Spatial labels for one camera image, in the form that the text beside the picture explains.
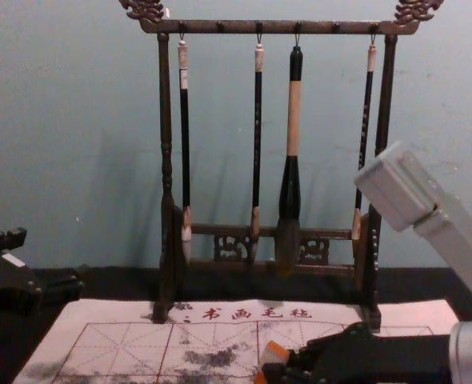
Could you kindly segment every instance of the black table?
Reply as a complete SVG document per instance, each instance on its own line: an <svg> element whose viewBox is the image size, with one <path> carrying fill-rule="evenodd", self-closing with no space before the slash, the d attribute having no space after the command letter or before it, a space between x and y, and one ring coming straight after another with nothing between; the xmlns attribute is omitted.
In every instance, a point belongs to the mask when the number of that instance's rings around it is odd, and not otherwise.
<svg viewBox="0 0 472 384"><path fill-rule="evenodd" d="M38 270L52 279L66 270ZM158 272L132 268L93 268L85 276L84 298L155 300ZM445 268L382 269L378 273L379 301L412 302L446 298L460 320L472 321L472 293ZM348 302L351 284L340 278L296 276L288 280L232 273L195 273L186 277L182 301L214 299L297 300ZM10 383L44 338L62 308L46 308L40 314L20 318L0 314L0 383Z"/></svg>

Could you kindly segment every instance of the calligraphy practice paper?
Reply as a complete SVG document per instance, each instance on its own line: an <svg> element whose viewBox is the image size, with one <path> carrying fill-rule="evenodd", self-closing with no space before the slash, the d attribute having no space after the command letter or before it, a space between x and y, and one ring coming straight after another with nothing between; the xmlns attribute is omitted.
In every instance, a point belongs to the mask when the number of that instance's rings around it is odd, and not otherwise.
<svg viewBox="0 0 472 384"><path fill-rule="evenodd" d="M380 305L380 336L448 334L446 301ZM165 324L152 303L67 305L16 384L252 383L269 340L298 349L360 322L357 306L312 302L177 302Z"/></svg>

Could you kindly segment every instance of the light blue wall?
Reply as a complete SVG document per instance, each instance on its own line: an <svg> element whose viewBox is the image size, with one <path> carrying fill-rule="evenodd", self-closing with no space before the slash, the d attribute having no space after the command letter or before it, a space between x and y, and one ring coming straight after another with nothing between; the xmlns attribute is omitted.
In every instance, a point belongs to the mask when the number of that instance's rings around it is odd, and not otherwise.
<svg viewBox="0 0 472 384"><path fill-rule="evenodd" d="M174 18L391 19L395 0L169 0ZM255 37L186 36L196 221L248 223ZM181 203L170 40L173 191ZM286 142L289 36L265 36L262 222L274 225ZM304 226L350 227L368 37L302 36ZM378 113L378 39L370 130ZM30 266L156 266L161 153L154 36L117 0L0 1L0 228L24 226ZM472 2L446 1L397 50L390 142L408 142L472 213ZM374 152L371 135L368 154ZM383 266L442 266L411 231L384 225ZM196 240L207 256L208 242ZM333 243L333 259L350 260ZM263 242L260 257L272 256Z"/></svg>

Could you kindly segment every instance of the carved wooden finial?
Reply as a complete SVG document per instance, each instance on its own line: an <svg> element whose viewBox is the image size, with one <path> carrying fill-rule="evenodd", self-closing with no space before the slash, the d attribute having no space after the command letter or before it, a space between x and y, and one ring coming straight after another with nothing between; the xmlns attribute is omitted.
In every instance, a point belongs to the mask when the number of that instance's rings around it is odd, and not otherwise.
<svg viewBox="0 0 472 384"><path fill-rule="evenodd" d="M163 4L161 0L119 0L122 7L127 10L126 14L133 20L148 20L153 24L158 24L163 17Z"/></svg>
<svg viewBox="0 0 472 384"><path fill-rule="evenodd" d="M437 10L444 0L399 0L399 2L400 4L396 6L398 12L394 14L395 22L404 26L409 22L425 22L432 19L434 15L428 11Z"/></svg>

